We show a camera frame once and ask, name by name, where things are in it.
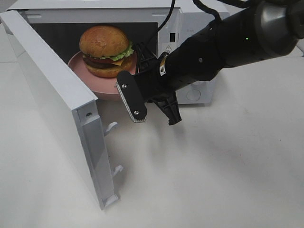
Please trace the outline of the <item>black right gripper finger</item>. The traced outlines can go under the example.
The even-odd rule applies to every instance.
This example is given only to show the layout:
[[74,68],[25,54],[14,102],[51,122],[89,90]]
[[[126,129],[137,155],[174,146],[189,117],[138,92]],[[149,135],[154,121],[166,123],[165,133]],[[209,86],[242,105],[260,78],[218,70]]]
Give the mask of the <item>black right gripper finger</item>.
[[182,120],[175,92],[154,103],[168,117],[168,125],[175,125]]

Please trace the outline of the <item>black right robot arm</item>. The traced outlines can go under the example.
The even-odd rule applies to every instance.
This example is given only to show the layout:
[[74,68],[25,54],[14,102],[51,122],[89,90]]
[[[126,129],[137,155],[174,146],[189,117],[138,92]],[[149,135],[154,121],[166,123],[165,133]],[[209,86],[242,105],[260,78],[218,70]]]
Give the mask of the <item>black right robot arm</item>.
[[146,118],[146,103],[155,103],[169,124],[181,121],[176,91],[196,81],[211,81],[220,70],[288,55],[304,37],[301,0],[233,1],[241,11],[215,16],[204,29],[172,53],[163,53],[150,68],[134,76],[130,115]]

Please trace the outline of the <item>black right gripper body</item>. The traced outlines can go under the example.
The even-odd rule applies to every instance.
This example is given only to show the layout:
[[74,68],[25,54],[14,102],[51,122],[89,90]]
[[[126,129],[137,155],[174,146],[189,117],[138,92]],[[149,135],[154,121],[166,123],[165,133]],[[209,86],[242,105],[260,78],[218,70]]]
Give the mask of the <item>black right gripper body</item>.
[[143,99],[147,103],[161,102],[168,100],[170,103],[177,102],[176,93],[171,90],[165,90],[158,81],[160,60],[157,56],[145,47],[144,43],[133,45],[136,51],[137,60],[135,81],[142,93]]

